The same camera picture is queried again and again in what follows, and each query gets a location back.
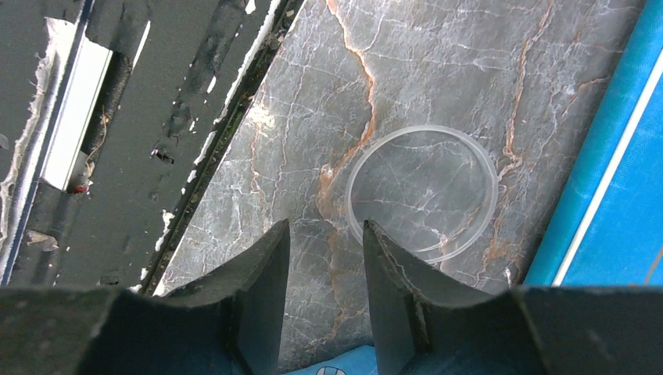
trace blue surface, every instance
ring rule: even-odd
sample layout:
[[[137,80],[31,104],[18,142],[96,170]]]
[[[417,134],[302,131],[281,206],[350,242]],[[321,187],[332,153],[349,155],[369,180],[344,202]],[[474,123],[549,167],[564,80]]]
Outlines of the blue surface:
[[[661,247],[663,80],[658,82],[562,285],[641,285]],[[649,284],[663,285],[663,266],[654,269]]]
[[[626,123],[663,48],[663,0],[649,0],[629,39],[525,278],[551,285]],[[642,283],[663,245],[660,159],[663,155],[661,85],[608,188],[564,285]],[[649,186],[638,187],[638,184]],[[661,283],[656,273],[652,284]]]
[[[378,375],[378,363],[372,346],[360,346],[345,354],[288,375]]]

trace gray marble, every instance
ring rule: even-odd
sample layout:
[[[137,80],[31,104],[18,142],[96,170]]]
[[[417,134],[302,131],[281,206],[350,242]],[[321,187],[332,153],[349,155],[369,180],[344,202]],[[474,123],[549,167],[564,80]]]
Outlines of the gray marble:
[[[497,293],[522,281],[643,0],[308,0],[208,187],[160,291],[292,223],[281,342],[290,370],[371,341],[344,190],[380,137],[470,134],[499,195],[440,269]]]

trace peeling paint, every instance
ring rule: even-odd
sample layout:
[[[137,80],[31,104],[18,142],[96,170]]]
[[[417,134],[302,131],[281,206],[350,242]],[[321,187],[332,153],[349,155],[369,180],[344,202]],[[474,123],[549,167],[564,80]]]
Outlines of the peeling paint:
[[[194,178],[195,178],[195,170],[192,170],[191,173],[188,174],[187,184],[190,184]]]
[[[54,95],[47,95],[46,91],[51,79],[62,80],[64,64],[55,64],[55,62],[64,62],[68,58],[76,27],[65,20],[47,18],[46,29],[49,40],[45,56],[39,60],[37,70],[34,72],[37,83],[35,84],[34,100],[28,107],[30,118],[27,120],[19,140],[16,141],[12,164],[9,167],[7,177],[0,182],[0,202],[2,202],[2,210],[0,211],[0,249],[2,250],[0,252],[0,277],[2,278],[6,276],[5,271],[8,269],[8,263],[13,262],[13,259],[9,259],[12,242],[16,236],[20,213],[29,198],[29,179],[32,178],[37,169],[39,150],[41,150],[44,143],[45,130],[38,129],[39,123],[43,120],[42,117],[50,117],[50,112],[55,105]],[[29,177],[27,180],[18,181],[19,174]],[[14,184],[16,184],[14,192],[10,194],[10,187]],[[14,218],[10,218],[9,210],[15,213]]]
[[[163,245],[163,242],[166,240],[168,232],[170,232],[170,229],[168,228],[170,226],[170,221],[175,218],[175,215],[172,212],[168,212],[165,209],[162,209],[161,217],[163,219],[163,233],[161,237],[159,237],[159,239],[156,240],[156,243],[154,244],[155,252],[161,250],[161,246]]]
[[[221,115],[218,116],[216,119],[214,119],[215,124],[220,123],[221,120],[226,116],[226,114],[228,114],[228,104],[230,103],[231,98],[235,95],[237,87],[239,86],[239,83],[242,82],[242,78],[244,77],[244,74],[249,68],[249,65],[251,65],[253,58],[256,56],[258,50],[260,50],[260,46],[263,44],[263,41],[269,34],[272,24],[274,23],[274,14],[276,13],[276,9],[278,8],[278,5],[280,3],[281,0],[270,1],[270,7],[269,10],[267,10],[267,16],[265,16],[265,21],[263,22],[263,26],[260,27],[258,35],[255,41],[253,41],[253,45],[251,45],[251,49],[244,56],[244,62],[237,71],[237,78],[235,78],[235,81],[230,86],[230,90],[228,90],[226,94],[226,99],[224,101],[224,109],[221,111]]]
[[[141,291],[142,288],[143,288],[142,285],[136,284],[133,287],[128,287],[127,289],[129,289],[130,291],[133,291],[134,293],[138,293],[138,292]]]
[[[246,3],[246,8],[244,8],[246,14],[251,14],[256,11],[256,0],[249,0]]]
[[[207,154],[207,149],[210,147],[212,144],[212,141],[214,140],[214,136],[217,134],[216,131],[213,131],[209,134],[207,134],[207,139],[205,140],[205,143],[202,145],[202,148],[200,149],[200,154],[198,155],[197,158],[193,161],[193,164],[197,166],[200,164],[205,159],[205,155]]]

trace white stripe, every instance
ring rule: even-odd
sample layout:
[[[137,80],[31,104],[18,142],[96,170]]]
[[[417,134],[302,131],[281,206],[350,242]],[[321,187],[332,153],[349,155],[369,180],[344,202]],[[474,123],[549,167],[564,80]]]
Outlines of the white stripe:
[[[152,21],[147,20],[147,24],[145,25],[145,30],[143,31],[143,36],[141,38],[140,43],[138,43],[138,49],[136,50],[136,57],[134,57],[134,63],[131,66],[131,72],[134,72],[134,69],[136,69],[136,63],[138,62],[138,58],[141,57],[141,52],[143,52],[143,47],[145,46],[145,42],[147,41],[147,34],[149,34],[149,25],[152,23]]]
[[[644,110],[647,108],[647,104],[649,104],[651,95],[654,93],[654,89],[656,88],[658,81],[661,79],[662,73],[663,73],[663,49],[658,54],[658,59],[656,60],[654,68],[651,70],[651,74],[647,79],[647,83],[644,85],[644,89],[642,90],[642,93],[638,98],[638,102],[636,103],[636,106],[633,109],[631,116],[629,117],[629,122],[626,123],[626,128],[624,129],[624,133],[622,134],[622,137],[619,138],[619,143],[617,143],[617,148],[615,149],[615,152],[612,154],[610,162],[608,163],[607,168],[605,169],[605,172],[601,177],[599,186],[597,187],[596,191],[594,192],[594,196],[590,201],[590,205],[589,207],[587,207],[585,215],[582,217],[582,221],[578,226],[578,230],[575,232],[575,235],[571,240],[571,244],[568,246],[566,254],[564,255],[564,259],[561,262],[560,268],[557,270],[557,274],[555,275],[552,286],[558,287],[561,285],[562,281],[564,280],[564,277],[568,272],[568,268],[571,265],[571,262],[573,261],[576,252],[578,251],[578,247],[580,246],[582,239],[585,237],[585,233],[587,233],[587,229],[589,229],[590,224],[592,223],[592,220],[594,218],[594,215],[596,215],[597,210],[599,209],[599,205],[601,203],[601,200],[603,200],[603,197],[605,195],[605,192],[607,191],[608,186],[610,186],[612,177],[615,175],[615,171],[617,170],[619,163],[622,161],[622,157],[624,157],[626,149],[629,147],[631,138],[633,137],[633,134],[636,132],[638,123],[642,118]]]

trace white paint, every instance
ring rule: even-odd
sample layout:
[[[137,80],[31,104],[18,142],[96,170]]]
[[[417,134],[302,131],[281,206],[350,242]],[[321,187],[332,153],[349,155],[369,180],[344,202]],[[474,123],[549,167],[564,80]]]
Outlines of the white paint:
[[[207,86],[207,94],[212,92],[214,89],[214,85],[217,84],[217,76],[212,76],[212,80],[210,81],[210,85]]]
[[[228,104],[230,103],[232,97],[235,95],[237,87],[242,82],[242,78],[244,77],[244,74],[246,74],[246,70],[249,68],[249,65],[251,65],[251,62],[256,57],[256,53],[260,50],[260,46],[263,44],[265,38],[269,34],[272,24],[274,23],[274,13],[276,12],[279,4],[281,4],[281,0],[270,0],[270,7],[267,10],[267,15],[265,16],[263,25],[258,30],[258,35],[253,41],[251,49],[244,56],[244,62],[242,63],[242,66],[240,66],[240,68],[237,70],[237,77],[230,86],[230,90],[228,90],[226,94],[224,109],[221,111],[221,115],[214,119],[215,124],[221,122],[221,120],[228,114]]]
[[[136,69],[136,63],[138,62],[138,58],[141,57],[141,52],[143,52],[143,46],[145,46],[145,42],[147,41],[147,34],[149,34],[149,25],[152,21],[148,20],[147,24],[145,25],[145,31],[143,31],[143,36],[141,38],[141,42],[138,44],[138,49],[136,50],[136,57],[134,57],[134,63],[131,69],[131,72],[134,72],[134,69]]]
[[[33,176],[37,172],[39,151],[29,152],[28,145],[33,143],[34,147],[32,149],[41,150],[44,143],[45,128],[41,124],[48,124],[48,119],[51,117],[51,111],[56,102],[55,95],[47,95],[46,89],[48,88],[49,79],[56,82],[53,89],[56,91],[59,89],[64,74],[64,64],[59,64],[54,69],[53,62],[62,58],[64,60],[61,61],[66,61],[69,56],[73,41],[73,35],[70,35],[72,26],[72,23],[64,20],[46,18],[48,45],[44,58],[39,60],[37,70],[34,72],[37,82],[35,84],[34,100],[28,107],[30,118],[28,118],[20,138],[16,141],[12,164],[9,167],[7,177],[0,182],[0,202],[2,202],[2,208],[0,209],[0,249],[2,250],[0,252],[0,278],[5,276],[5,270],[8,268],[11,272],[11,267],[7,267],[7,265],[13,263],[14,259],[9,259],[9,253],[17,235],[18,220],[20,219],[20,215],[14,215],[10,218],[9,210],[21,213],[26,205],[30,207],[32,204],[32,202],[27,201],[30,181],[17,180],[19,167],[25,171],[26,176]],[[12,185],[15,187],[13,195],[10,195],[9,188]]]
[[[246,14],[251,14],[256,11],[256,0],[249,0],[249,2],[246,3],[246,8],[244,8],[244,11]]]
[[[188,174],[187,184],[191,183],[191,181],[193,181],[194,178],[195,178],[195,170],[192,170],[191,173]]]
[[[168,232],[170,232],[170,221],[175,218],[175,215],[173,215],[172,212],[168,212],[165,209],[161,210],[161,218],[163,219],[163,233],[161,234],[161,237],[159,237],[158,240],[156,240],[156,243],[154,244],[154,251],[158,252],[161,250],[161,246],[163,245],[163,241],[166,240],[166,236],[168,235]]]
[[[617,143],[615,152],[613,152],[612,157],[610,158],[610,162],[608,162],[607,168],[605,169],[603,176],[600,179],[599,186],[597,187],[597,189],[594,192],[594,195],[592,196],[590,205],[587,207],[585,215],[582,217],[582,220],[578,225],[578,229],[575,231],[575,235],[571,240],[571,244],[568,246],[566,254],[564,255],[564,259],[562,259],[560,268],[557,270],[557,274],[553,279],[554,287],[560,286],[562,281],[564,281],[564,277],[568,272],[568,268],[571,266],[573,258],[575,257],[575,254],[578,251],[578,248],[580,247],[580,244],[582,243],[582,240],[585,237],[587,230],[590,228],[590,224],[594,219],[594,215],[596,215],[599,209],[599,205],[603,200],[603,197],[605,196],[605,192],[607,191],[607,188],[610,186],[612,177],[615,175],[617,167],[619,167],[619,163],[622,161],[622,158],[626,153],[626,149],[629,147],[631,138],[633,138],[633,134],[636,132],[638,123],[640,122],[640,119],[642,118],[642,115],[645,109],[647,108],[647,104],[649,104],[651,95],[654,93],[656,85],[658,84],[658,81],[661,79],[662,74],[663,74],[663,49],[658,54],[658,59],[656,59],[654,68],[651,70],[649,78],[647,79],[647,82],[645,83],[644,88],[640,93],[640,97],[636,102],[636,106],[635,108],[633,108],[633,112],[629,117],[629,121],[626,123],[626,128],[624,129],[624,133],[622,134],[622,137],[619,138],[619,142]]]
[[[207,134],[207,139],[205,140],[205,143],[202,145],[202,148],[200,149],[200,154],[198,154],[198,157],[195,158],[193,161],[193,165],[197,166],[200,164],[205,159],[205,155],[207,154],[207,149],[210,147],[212,144],[212,141],[214,140],[214,135],[217,134],[217,131],[213,131],[209,134]]]

